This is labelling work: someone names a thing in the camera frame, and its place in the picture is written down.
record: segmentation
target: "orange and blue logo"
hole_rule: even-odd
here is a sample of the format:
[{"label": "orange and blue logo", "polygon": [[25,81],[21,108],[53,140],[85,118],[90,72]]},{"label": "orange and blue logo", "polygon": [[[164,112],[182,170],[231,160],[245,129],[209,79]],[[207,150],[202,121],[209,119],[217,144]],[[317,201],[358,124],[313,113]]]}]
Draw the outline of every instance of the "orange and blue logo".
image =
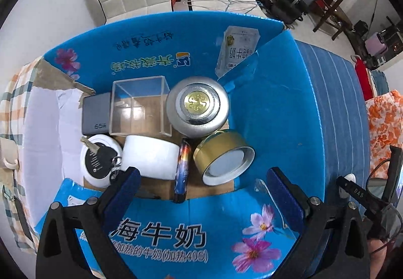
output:
[{"label": "orange and blue logo", "polygon": [[190,66],[190,54],[186,52],[176,53],[177,66]]}]

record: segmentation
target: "orange floral fabric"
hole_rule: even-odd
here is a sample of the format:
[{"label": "orange floral fabric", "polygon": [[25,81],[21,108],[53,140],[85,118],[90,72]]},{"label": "orange floral fabric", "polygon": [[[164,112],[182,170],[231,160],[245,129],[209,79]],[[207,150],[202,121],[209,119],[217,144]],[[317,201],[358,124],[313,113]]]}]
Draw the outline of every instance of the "orange floral fabric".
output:
[{"label": "orange floral fabric", "polygon": [[[383,160],[390,158],[390,145],[403,146],[403,96],[397,90],[367,100],[370,126],[370,173]],[[388,178],[389,163],[381,165],[374,178]]]}]

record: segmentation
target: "flower center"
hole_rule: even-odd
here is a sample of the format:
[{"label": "flower center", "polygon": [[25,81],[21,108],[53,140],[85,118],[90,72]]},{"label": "flower center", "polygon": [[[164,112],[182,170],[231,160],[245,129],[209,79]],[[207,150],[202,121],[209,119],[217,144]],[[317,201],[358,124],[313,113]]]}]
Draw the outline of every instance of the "flower center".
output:
[{"label": "flower center", "polygon": [[251,259],[256,259],[259,256],[259,253],[257,251],[250,251],[249,252],[249,258]]}]

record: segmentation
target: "silver canister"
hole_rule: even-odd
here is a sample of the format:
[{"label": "silver canister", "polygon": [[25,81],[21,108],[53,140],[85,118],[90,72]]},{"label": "silver canister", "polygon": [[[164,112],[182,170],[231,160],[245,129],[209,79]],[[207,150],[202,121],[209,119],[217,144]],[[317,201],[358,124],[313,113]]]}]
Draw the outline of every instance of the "silver canister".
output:
[{"label": "silver canister", "polygon": [[192,76],[179,82],[166,99],[172,126],[189,138],[199,138],[220,129],[228,118],[229,99],[215,80]]}]

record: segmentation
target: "transparent acrylic box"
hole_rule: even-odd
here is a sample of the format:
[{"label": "transparent acrylic box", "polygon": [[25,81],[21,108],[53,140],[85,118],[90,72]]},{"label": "transparent acrylic box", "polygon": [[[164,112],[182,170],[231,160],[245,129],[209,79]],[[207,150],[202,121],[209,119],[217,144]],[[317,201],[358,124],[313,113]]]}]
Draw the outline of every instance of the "transparent acrylic box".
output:
[{"label": "transparent acrylic box", "polygon": [[165,112],[169,87],[164,76],[115,81],[109,134],[170,137],[172,126]]}]

